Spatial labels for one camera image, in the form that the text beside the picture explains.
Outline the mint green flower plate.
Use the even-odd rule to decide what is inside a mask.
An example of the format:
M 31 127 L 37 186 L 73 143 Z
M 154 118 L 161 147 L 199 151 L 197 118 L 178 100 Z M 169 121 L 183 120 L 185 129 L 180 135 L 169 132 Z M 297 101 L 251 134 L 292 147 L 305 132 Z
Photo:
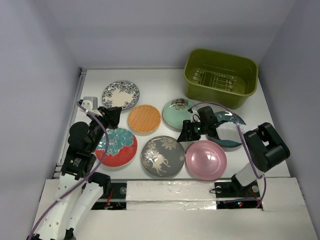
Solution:
M 191 120 L 192 113 L 188 111 L 195 103 L 186 98 L 175 98 L 166 103 L 162 116 L 165 122 L 178 130 L 183 128 L 184 120 Z

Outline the orange woven plate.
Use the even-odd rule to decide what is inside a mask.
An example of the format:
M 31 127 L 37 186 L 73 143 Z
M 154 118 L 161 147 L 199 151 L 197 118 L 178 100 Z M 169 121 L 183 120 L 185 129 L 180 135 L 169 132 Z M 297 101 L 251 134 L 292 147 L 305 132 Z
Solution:
M 160 111 L 149 104 L 135 107 L 128 115 L 128 125 L 137 133 L 148 134 L 154 132 L 162 121 Z

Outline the red and teal plate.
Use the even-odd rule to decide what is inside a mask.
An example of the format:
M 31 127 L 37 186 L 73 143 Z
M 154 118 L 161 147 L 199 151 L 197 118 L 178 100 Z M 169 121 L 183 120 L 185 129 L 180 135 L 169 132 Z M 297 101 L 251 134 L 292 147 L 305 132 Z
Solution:
M 136 155 L 138 142 L 135 135 L 125 128 L 107 129 L 108 149 L 102 160 L 104 166 L 118 168 L 128 164 Z

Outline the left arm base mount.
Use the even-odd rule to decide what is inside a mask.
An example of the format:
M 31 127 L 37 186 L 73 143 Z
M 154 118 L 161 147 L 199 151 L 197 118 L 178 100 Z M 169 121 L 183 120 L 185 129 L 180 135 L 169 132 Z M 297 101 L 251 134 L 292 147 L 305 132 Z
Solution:
M 126 194 L 126 182 L 112 182 L 109 193 L 100 197 L 91 210 L 126 210 Z

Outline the pink plate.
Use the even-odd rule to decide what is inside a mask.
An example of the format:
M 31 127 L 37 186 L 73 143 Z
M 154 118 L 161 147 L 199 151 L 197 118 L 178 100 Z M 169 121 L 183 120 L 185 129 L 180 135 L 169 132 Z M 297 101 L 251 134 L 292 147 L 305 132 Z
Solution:
M 186 152 L 189 171 L 202 180 L 216 180 L 226 171 L 228 160 L 225 151 L 215 142 L 200 140 Z

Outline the grey deer plate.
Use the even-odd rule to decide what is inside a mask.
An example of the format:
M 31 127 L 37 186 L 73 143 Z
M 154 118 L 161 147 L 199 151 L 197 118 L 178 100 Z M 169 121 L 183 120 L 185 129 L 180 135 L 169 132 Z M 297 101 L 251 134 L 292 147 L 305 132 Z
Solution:
M 185 160 L 183 146 L 171 136 L 156 136 L 150 139 L 141 151 L 141 163 L 145 170 L 160 178 L 178 174 Z

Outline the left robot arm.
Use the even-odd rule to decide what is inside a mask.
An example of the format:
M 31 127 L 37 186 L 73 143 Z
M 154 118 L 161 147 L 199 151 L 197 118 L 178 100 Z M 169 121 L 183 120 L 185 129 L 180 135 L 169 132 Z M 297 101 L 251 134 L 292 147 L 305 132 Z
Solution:
M 111 178 L 97 172 L 101 162 L 96 162 L 94 152 L 102 137 L 108 137 L 107 129 L 118 128 L 122 109 L 80 109 L 91 122 L 79 121 L 70 127 L 55 201 L 35 223 L 29 240 L 75 240 L 96 201 L 110 194 Z

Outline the blue floral white plate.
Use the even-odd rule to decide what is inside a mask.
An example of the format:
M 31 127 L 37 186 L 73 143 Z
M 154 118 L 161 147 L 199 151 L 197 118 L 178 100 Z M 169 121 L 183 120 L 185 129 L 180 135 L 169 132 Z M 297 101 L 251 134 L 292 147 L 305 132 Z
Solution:
M 140 89 L 131 81 L 119 80 L 109 84 L 102 92 L 102 103 L 106 108 L 132 108 L 140 99 Z

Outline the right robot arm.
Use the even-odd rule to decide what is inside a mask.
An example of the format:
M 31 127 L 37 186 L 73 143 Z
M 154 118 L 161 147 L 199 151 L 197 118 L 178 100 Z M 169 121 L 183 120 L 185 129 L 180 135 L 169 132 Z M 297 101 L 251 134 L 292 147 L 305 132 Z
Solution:
M 230 180 L 229 191 L 242 196 L 249 185 L 290 157 L 290 150 L 274 126 L 264 122 L 256 127 L 219 120 L 209 106 L 197 110 L 199 121 L 184 120 L 178 142 L 194 142 L 202 135 L 242 144 L 249 163 Z

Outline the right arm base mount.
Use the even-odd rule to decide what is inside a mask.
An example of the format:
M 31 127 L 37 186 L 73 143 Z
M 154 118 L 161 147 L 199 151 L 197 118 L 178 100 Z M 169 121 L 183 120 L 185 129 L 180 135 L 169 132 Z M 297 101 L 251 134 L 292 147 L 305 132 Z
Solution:
M 261 202 L 263 192 L 257 181 L 242 187 L 237 186 L 230 179 L 217 180 L 209 193 L 215 195 L 218 210 L 263 209 Z

